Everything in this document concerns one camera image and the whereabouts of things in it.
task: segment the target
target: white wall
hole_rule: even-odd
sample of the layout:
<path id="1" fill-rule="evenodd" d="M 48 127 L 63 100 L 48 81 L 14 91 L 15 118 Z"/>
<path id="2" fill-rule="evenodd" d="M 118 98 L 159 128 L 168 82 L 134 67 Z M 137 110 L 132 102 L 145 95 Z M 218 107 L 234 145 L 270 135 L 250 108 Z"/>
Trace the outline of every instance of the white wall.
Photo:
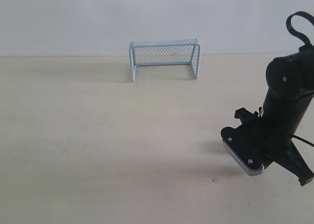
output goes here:
<path id="1" fill-rule="evenodd" d="M 128 55 L 131 40 L 190 38 L 203 54 L 291 52 L 298 10 L 314 14 L 313 0 L 0 0 L 0 56 Z"/>

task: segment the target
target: beige tabletop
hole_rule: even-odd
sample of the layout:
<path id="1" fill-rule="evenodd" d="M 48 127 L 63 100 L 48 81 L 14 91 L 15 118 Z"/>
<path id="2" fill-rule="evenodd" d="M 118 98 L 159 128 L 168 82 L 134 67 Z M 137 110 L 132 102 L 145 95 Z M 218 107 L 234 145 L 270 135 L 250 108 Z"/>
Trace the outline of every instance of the beige tabletop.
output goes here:
<path id="1" fill-rule="evenodd" d="M 2 224 L 312 223 L 314 182 L 226 153 L 235 110 L 262 106 L 275 54 L 189 67 L 128 57 L 0 58 Z M 297 135 L 314 141 L 314 104 Z M 314 149 L 295 140 L 314 170 Z"/>

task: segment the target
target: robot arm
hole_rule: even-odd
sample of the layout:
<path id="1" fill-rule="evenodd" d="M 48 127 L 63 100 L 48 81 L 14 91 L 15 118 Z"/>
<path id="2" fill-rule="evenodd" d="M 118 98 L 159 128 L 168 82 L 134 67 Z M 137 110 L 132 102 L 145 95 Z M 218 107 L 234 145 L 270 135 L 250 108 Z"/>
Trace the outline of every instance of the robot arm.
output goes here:
<path id="1" fill-rule="evenodd" d="M 277 57 L 266 69 L 268 91 L 260 112 L 254 114 L 245 108 L 235 112 L 240 119 L 237 128 L 221 130 L 223 144 L 248 175 L 261 174 L 276 162 L 299 178 L 301 186 L 314 178 L 299 151 L 292 142 L 308 106 L 314 97 L 314 47 L 307 36 L 293 29 L 291 18 L 306 18 L 314 25 L 314 17 L 297 12 L 287 18 L 290 34 L 304 42 L 299 52 Z"/>

